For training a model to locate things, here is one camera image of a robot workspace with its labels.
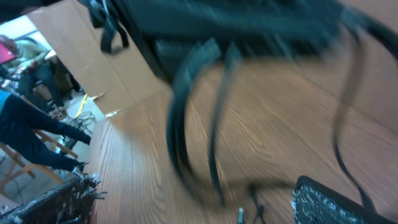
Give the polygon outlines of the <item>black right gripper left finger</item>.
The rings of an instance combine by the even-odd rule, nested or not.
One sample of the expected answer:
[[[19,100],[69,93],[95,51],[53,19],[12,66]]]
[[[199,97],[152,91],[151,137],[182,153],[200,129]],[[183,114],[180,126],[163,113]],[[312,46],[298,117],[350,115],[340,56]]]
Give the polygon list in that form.
[[[83,174],[1,215],[1,224],[89,223],[95,200],[105,199],[98,191],[96,175]]]

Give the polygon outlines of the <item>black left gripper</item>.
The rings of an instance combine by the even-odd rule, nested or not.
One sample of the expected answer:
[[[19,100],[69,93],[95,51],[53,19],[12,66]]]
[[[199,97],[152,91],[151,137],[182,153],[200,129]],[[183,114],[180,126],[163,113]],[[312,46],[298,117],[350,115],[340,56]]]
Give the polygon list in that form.
[[[317,55],[339,33],[360,26],[392,55],[397,33],[340,1],[113,1],[121,23],[154,75],[167,83],[189,50],[215,39],[246,57]]]

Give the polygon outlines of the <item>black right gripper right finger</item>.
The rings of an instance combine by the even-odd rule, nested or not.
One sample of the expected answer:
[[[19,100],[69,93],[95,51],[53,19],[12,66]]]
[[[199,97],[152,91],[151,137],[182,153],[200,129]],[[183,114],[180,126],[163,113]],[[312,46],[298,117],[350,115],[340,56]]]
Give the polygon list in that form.
[[[292,208],[296,224],[396,224],[305,175],[297,179]]]

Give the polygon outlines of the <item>wooden chair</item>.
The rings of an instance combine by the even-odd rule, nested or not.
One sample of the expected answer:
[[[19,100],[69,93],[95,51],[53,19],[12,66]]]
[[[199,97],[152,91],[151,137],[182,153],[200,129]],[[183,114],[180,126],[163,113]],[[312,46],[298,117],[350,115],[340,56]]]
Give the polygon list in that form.
[[[62,152],[65,152],[66,154],[71,155],[75,159],[78,158],[78,154],[73,152],[71,149],[67,148],[63,144],[59,143],[55,139],[51,138],[49,135],[45,134],[41,130],[34,130],[34,133],[38,136],[38,138],[43,142],[49,142],[50,143],[50,150],[54,151],[56,148],[59,148]],[[22,174],[28,174],[31,178],[35,178],[35,174],[33,173],[33,170],[38,168],[40,169],[44,174],[48,175],[51,179],[56,181],[58,184],[62,184],[63,180],[56,176],[48,167],[42,166],[42,165],[37,165],[37,164],[26,164],[25,162],[22,161],[22,156],[16,152],[13,151],[11,148],[9,148],[7,145],[5,145],[3,142],[1,142],[1,149],[3,152],[5,152],[10,158],[11,158],[11,165],[9,166],[7,172],[4,174],[4,177],[1,179],[1,194],[5,195],[4,188],[5,186],[15,180],[16,177],[19,177]]]

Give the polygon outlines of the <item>person in dark clothes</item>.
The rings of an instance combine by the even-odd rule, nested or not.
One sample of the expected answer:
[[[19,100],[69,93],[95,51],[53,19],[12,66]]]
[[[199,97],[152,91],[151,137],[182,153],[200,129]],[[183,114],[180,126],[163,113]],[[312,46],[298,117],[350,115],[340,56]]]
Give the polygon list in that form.
[[[1,91],[1,142],[19,152],[33,164],[54,169],[83,170],[84,163],[50,151],[34,130],[65,135],[90,144],[91,137],[68,124],[52,119],[19,97]]]

